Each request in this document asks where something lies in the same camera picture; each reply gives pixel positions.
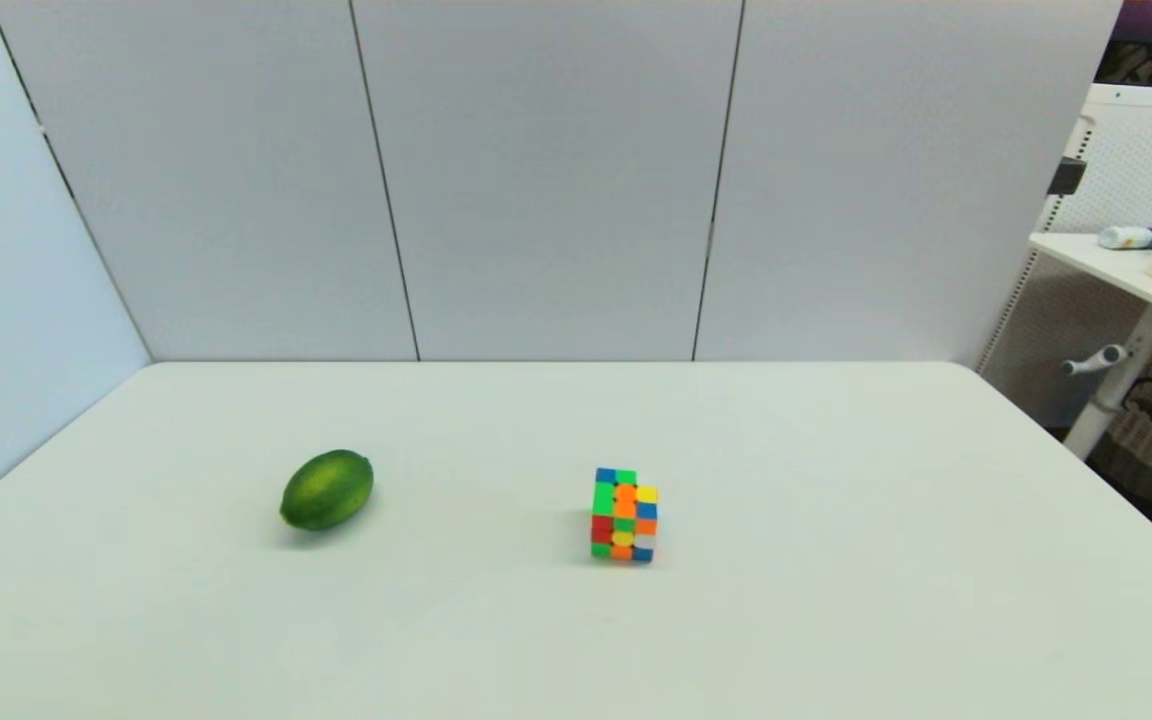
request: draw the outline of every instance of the white wall panel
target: white wall panel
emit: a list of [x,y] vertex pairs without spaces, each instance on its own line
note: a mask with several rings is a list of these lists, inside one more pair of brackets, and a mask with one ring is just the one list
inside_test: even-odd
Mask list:
[[749,0],[698,359],[991,329],[1117,0]]
[[146,363],[0,38],[0,477]]
[[0,0],[158,359],[415,356],[347,0]]
[[738,0],[358,0],[425,359],[689,359]]

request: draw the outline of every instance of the bottle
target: bottle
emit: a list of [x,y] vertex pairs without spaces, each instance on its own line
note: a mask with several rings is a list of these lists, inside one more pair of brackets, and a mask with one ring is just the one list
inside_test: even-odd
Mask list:
[[1105,228],[1097,234],[1097,242],[1109,250],[1149,250],[1152,247],[1152,228]]

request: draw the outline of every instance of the lime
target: lime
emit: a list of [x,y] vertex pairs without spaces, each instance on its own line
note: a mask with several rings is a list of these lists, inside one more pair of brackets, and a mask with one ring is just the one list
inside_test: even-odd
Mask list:
[[333,528],[366,505],[371,483],[371,462],[366,457],[353,450],[325,452],[291,476],[278,511],[293,528]]

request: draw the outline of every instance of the green sticker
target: green sticker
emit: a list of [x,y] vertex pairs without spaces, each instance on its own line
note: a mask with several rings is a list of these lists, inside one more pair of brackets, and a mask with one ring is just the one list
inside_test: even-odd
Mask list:
[[594,515],[611,515],[613,507],[616,507],[615,497],[594,495]]

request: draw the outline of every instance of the white table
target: white table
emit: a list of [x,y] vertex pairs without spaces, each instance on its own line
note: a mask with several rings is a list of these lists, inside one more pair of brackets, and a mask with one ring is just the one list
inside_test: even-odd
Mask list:
[[88,717],[1135,720],[1152,526],[954,365],[156,365],[0,482],[0,720]]
[[1097,245],[1094,234],[1036,233],[1029,237],[1029,245],[1149,303],[1129,338],[1106,338],[1106,343],[1120,342],[1128,348],[1129,355],[1107,370],[1101,386],[1064,437],[1064,446],[1074,455],[1087,458],[1152,354],[1152,276],[1144,272],[1151,252],[1106,250]]

